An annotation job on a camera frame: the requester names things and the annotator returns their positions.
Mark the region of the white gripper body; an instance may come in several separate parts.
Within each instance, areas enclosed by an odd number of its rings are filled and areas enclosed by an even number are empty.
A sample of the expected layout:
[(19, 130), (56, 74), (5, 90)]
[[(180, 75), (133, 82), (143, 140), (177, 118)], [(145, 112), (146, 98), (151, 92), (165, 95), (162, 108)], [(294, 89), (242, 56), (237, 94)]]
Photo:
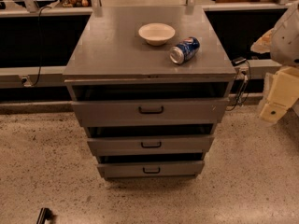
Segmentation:
[(291, 108), (299, 99), (299, 69), (283, 66), (264, 79), (265, 101), (284, 109)]

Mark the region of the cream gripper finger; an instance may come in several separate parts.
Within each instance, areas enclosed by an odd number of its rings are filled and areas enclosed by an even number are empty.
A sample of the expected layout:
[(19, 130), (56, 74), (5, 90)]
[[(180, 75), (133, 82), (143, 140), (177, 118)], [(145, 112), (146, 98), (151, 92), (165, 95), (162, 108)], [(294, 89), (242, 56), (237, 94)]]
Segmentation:
[(276, 124), (286, 113), (287, 109), (283, 106), (265, 103), (259, 106), (258, 117), (264, 122)]

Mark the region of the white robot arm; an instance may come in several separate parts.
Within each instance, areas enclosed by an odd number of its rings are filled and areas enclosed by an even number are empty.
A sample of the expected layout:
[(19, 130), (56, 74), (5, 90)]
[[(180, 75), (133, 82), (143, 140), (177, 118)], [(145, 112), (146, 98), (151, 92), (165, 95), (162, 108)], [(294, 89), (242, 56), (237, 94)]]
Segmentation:
[(275, 26), (251, 45), (251, 51), (270, 53), (281, 64), (264, 79), (259, 119), (276, 124), (299, 99), (299, 2), (292, 3)]

